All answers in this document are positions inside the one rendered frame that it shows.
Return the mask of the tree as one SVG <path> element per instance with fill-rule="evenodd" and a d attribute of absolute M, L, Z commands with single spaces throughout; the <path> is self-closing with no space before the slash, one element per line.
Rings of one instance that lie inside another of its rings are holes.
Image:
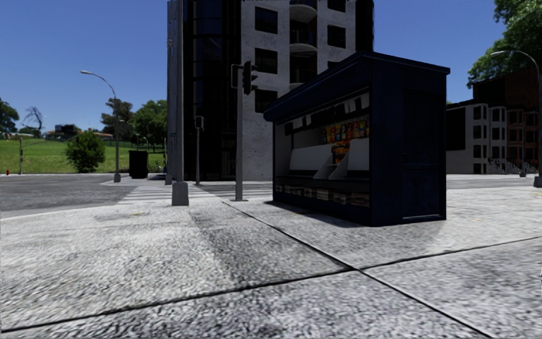
<path fill-rule="evenodd" d="M 15 133 L 19 119 L 18 112 L 0 98 L 0 133 Z"/>
<path fill-rule="evenodd" d="M 468 71 L 466 86 L 533 68 L 542 71 L 542 0 L 493 0 L 505 31 Z"/>
<path fill-rule="evenodd" d="M 22 122 L 22 128 L 19 129 L 20 133 L 31 134 L 35 138 L 40 138 L 42 135 L 43 115 L 41 111 L 35 106 L 28 107 L 26 109 L 26 115 Z"/>
<path fill-rule="evenodd" d="M 78 173 L 91 173 L 104 162 L 105 145 L 98 135 L 84 131 L 66 144 L 65 155 Z"/>

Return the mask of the pale concrete building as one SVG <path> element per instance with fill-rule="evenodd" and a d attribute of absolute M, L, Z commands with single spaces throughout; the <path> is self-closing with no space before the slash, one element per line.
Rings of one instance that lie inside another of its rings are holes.
<path fill-rule="evenodd" d="M 374 0 L 183 0 L 184 179 L 195 180 L 197 115 L 200 179 L 236 176 L 232 64 L 257 66 L 257 88 L 243 95 L 243 178 L 268 180 L 267 106 L 373 43 Z"/>

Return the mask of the dark bin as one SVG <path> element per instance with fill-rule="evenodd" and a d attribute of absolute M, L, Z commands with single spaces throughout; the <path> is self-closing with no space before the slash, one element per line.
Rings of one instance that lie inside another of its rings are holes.
<path fill-rule="evenodd" d="M 132 179 L 146 179 L 148 176 L 148 152 L 143 150 L 130 150 L 129 176 Z"/>

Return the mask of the red brick building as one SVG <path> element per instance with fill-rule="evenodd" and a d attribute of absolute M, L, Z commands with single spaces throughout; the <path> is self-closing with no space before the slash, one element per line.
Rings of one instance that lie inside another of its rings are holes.
<path fill-rule="evenodd" d="M 538 72 L 527 69 L 481 81 L 473 98 L 507 108 L 507 161 L 511 170 L 538 171 Z"/>

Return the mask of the trees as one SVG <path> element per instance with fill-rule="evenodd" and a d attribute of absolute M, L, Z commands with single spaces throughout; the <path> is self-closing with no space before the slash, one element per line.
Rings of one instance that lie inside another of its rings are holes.
<path fill-rule="evenodd" d="M 106 103 L 114 112 L 101 114 L 100 122 L 104 125 L 104 133 L 116 134 L 119 139 L 132 143 L 148 143 L 153 151 L 158 145 L 164 144 L 167 135 L 167 101 L 150 100 L 136 112 L 133 105 L 119 99 L 109 98 Z"/>

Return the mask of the white building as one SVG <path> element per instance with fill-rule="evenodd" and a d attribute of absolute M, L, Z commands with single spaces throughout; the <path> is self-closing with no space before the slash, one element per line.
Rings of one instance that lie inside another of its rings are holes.
<path fill-rule="evenodd" d="M 469 100 L 446 111 L 448 174 L 506 174 L 507 108 Z"/>

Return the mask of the blue booth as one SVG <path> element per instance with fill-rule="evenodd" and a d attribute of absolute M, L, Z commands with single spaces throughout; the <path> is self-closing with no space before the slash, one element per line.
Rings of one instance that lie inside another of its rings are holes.
<path fill-rule="evenodd" d="M 273 200 L 379 227 L 446 217 L 449 69 L 357 52 L 273 102 Z"/>

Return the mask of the traffic light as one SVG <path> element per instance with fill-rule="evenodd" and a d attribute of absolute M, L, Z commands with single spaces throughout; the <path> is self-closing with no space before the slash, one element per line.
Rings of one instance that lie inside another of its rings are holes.
<path fill-rule="evenodd" d="M 243 199 L 243 95 L 257 88 L 253 81 L 258 77 L 253 74 L 257 66 L 248 60 L 241 64 L 232 64 L 231 72 L 236 76 L 236 178 L 235 178 L 235 201 Z"/>
<path fill-rule="evenodd" d="M 195 116 L 196 129 L 196 159 L 195 159 L 195 184 L 200 184 L 200 132 L 204 128 L 204 117 Z"/>

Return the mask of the grey pole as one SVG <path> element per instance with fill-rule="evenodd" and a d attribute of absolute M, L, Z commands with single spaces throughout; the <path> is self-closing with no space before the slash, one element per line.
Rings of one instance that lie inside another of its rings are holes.
<path fill-rule="evenodd" d="M 183 0 L 172 0 L 171 7 L 174 8 L 174 61 L 172 79 L 175 82 L 174 89 L 174 141 L 175 175 L 172 184 L 172 205 L 188 206 L 188 184 L 184 181 L 184 128 L 183 128 Z"/>
<path fill-rule="evenodd" d="M 175 103 L 173 90 L 175 86 L 175 49 L 176 49 L 176 22 L 177 22 L 177 0 L 167 0 L 167 149 L 166 149 L 166 179 L 165 184 L 171 185 L 173 165 L 171 164 L 171 151 L 174 142 L 171 133 L 174 132 L 172 105 Z"/>
<path fill-rule="evenodd" d="M 41 140 L 41 141 L 34 141 L 34 142 L 30 143 L 30 144 L 24 145 L 23 141 L 24 141 L 24 138 L 22 136 L 20 136 L 19 137 L 19 149 L 18 149 L 18 158 L 19 158 L 18 174 L 19 175 L 23 174 L 23 148 L 47 142 L 46 140 Z"/>

